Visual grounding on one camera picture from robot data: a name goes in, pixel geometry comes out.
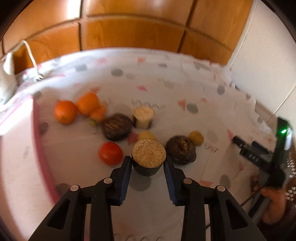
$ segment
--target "pink triangle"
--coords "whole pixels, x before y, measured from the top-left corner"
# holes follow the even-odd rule
[[[241,172],[243,169],[244,169],[244,165],[241,162],[239,162],[239,171]]]
[[[100,58],[100,59],[97,59],[96,60],[96,63],[97,64],[105,64],[105,63],[107,63],[107,59],[106,58]]]
[[[100,90],[100,87],[93,87],[90,89],[92,93],[98,93],[98,91]]]
[[[53,77],[66,77],[66,75],[64,75],[64,74],[56,74]]]
[[[147,89],[143,85],[139,85],[139,86],[137,86],[137,88],[138,88],[138,90],[141,90],[141,91],[147,91]]]
[[[209,181],[200,180],[200,185],[210,188],[213,183]]]
[[[146,60],[146,58],[138,57],[138,64],[144,62],[145,60]]]
[[[131,132],[128,136],[128,145],[138,141],[138,134]]]
[[[178,101],[178,105],[181,106],[183,108],[183,110],[185,111],[185,107],[186,107],[186,100],[179,100]]]
[[[234,137],[234,135],[233,135],[233,133],[231,132],[231,130],[227,129],[227,133],[228,133],[228,138],[229,138],[229,140],[232,140],[233,137]]]

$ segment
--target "potato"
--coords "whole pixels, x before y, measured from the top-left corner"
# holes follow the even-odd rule
[[[188,138],[193,141],[195,146],[201,146],[204,142],[204,137],[199,131],[190,132]]]
[[[150,131],[142,131],[139,135],[138,135],[138,141],[141,139],[153,139],[156,140],[155,135],[153,135]]]

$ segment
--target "red tomato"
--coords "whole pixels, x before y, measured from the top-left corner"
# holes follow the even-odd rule
[[[123,159],[123,153],[119,145],[113,142],[105,142],[98,151],[99,158],[107,165],[116,165]]]

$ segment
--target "cork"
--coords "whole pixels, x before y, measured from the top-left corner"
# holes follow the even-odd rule
[[[139,129],[149,129],[154,114],[154,110],[149,106],[137,106],[133,111],[133,126]]]
[[[154,139],[141,139],[132,150],[133,167],[143,176],[154,175],[166,159],[166,151],[162,144]]]

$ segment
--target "orange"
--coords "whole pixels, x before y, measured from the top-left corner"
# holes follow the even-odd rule
[[[106,115],[106,102],[103,102],[99,107],[95,108],[90,114],[89,118],[94,125],[100,124],[105,119]]]
[[[57,100],[54,106],[54,117],[62,124],[70,124],[75,120],[76,107],[70,100]]]
[[[76,102],[77,110],[80,114],[89,116],[92,111],[99,107],[100,100],[95,93],[87,92]]]

